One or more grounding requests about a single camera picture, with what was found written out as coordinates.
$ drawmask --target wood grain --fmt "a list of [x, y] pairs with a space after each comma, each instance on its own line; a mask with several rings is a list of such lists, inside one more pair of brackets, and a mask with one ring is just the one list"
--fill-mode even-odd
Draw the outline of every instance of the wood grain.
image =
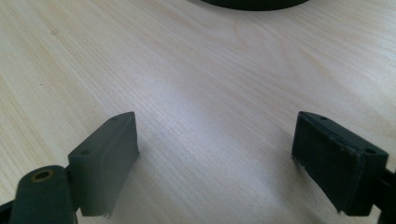
[[337, 214], [290, 156], [298, 111], [396, 169], [396, 4], [242, 12], [198, 0], [0, 2], [0, 203], [20, 178], [134, 111], [141, 157], [110, 220], [376, 223]]

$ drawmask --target black base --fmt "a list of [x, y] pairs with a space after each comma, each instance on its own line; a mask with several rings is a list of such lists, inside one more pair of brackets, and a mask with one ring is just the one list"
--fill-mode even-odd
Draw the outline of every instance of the black base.
[[218, 7], [247, 11], [278, 10], [294, 7], [308, 0], [202, 0]]

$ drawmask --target black plastic part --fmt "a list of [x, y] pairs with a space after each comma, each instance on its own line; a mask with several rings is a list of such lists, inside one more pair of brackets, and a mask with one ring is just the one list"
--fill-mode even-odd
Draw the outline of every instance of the black plastic part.
[[218, 7], [247, 11], [278, 10], [294, 7], [308, 0], [202, 0]]
[[9, 219], [11, 218], [12, 204], [14, 202], [11, 201], [9, 203], [5, 203], [0, 205], [0, 224], [8, 224]]
[[292, 156], [338, 211], [348, 216], [370, 214], [375, 181], [386, 171], [387, 152], [330, 119], [300, 112]]
[[43, 167], [21, 179], [9, 223], [77, 223], [63, 167]]
[[106, 121], [68, 156], [74, 208], [85, 217], [111, 215], [138, 156], [134, 112]]
[[387, 170], [375, 185], [375, 205], [382, 214], [378, 223], [396, 223], [396, 174]]

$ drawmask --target black rubber pad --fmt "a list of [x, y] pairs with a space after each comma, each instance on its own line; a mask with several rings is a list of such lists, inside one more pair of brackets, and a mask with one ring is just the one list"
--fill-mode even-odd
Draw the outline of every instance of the black rubber pad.
[[292, 156], [324, 191], [338, 212], [368, 216], [372, 188], [388, 153], [334, 121], [300, 112]]
[[112, 213], [138, 156], [134, 112], [109, 119], [69, 154], [72, 197], [84, 217]]

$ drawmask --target hole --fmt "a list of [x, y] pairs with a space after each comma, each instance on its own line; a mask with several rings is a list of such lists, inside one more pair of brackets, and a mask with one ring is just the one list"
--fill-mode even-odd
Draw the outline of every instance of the hole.
[[366, 149], [364, 149], [364, 151], [367, 153], [367, 154], [375, 154], [375, 150], [373, 150], [373, 149], [370, 149], [370, 148], [366, 148]]
[[82, 152], [81, 152], [81, 155], [83, 155], [83, 156], [86, 156], [86, 155], [90, 155], [90, 151], [89, 150], [83, 150]]
[[39, 171], [38, 173], [35, 173], [32, 176], [32, 182], [34, 183], [40, 183], [43, 181], [46, 181], [48, 179], [50, 179], [53, 176], [54, 172], [53, 170], [43, 170], [43, 171]]
[[44, 172], [39, 173], [38, 175], [36, 175], [35, 178], [36, 178], [37, 180], [40, 180], [40, 179], [47, 178], [49, 175], [50, 175], [50, 172], [44, 171]]

